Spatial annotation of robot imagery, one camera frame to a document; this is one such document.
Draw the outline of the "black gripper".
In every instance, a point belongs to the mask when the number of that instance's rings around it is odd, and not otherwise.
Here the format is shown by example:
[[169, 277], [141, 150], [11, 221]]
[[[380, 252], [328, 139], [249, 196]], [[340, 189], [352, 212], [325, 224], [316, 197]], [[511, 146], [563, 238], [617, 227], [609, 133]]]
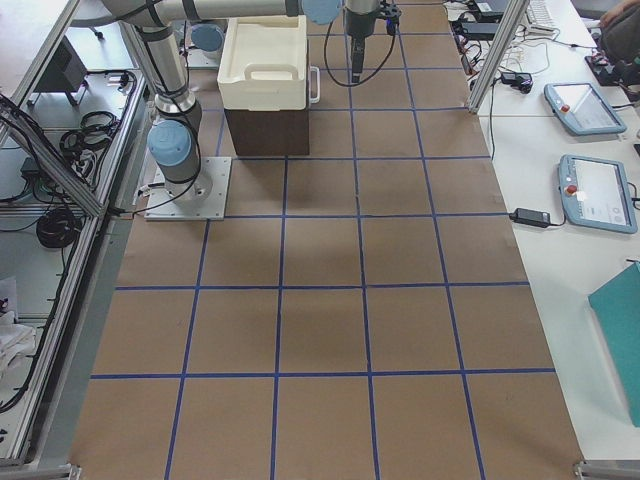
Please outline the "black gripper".
[[373, 13], [356, 13], [346, 10], [346, 34], [350, 38], [351, 82], [359, 83], [361, 78], [361, 53], [365, 40], [373, 33]]

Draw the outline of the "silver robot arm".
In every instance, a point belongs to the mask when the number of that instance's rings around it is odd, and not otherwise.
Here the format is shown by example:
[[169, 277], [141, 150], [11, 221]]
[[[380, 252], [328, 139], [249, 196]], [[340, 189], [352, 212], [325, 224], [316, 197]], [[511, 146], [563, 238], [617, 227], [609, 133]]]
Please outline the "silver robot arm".
[[388, 16], [395, 8], [386, 1], [105, 1], [105, 8], [119, 22], [131, 25], [142, 44], [141, 58], [150, 63], [151, 79], [156, 87], [155, 105], [164, 117], [182, 116], [193, 128], [188, 114], [199, 107], [189, 87], [188, 70], [180, 63], [171, 23], [189, 20], [196, 23], [217, 19], [305, 16], [313, 23], [331, 28], [339, 14], [344, 16], [345, 33], [351, 38], [351, 81], [335, 84], [344, 88], [359, 86], [371, 78], [362, 78], [366, 39], [375, 22], [385, 20], [396, 34], [397, 17]]

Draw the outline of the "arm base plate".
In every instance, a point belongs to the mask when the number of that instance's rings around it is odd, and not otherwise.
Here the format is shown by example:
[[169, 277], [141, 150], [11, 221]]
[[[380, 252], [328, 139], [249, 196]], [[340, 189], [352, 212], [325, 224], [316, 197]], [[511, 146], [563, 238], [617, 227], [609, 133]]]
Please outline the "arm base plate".
[[204, 157], [195, 183], [182, 196], [184, 185], [169, 184], [151, 190], [146, 210], [148, 220], [223, 220], [232, 167], [231, 157]]

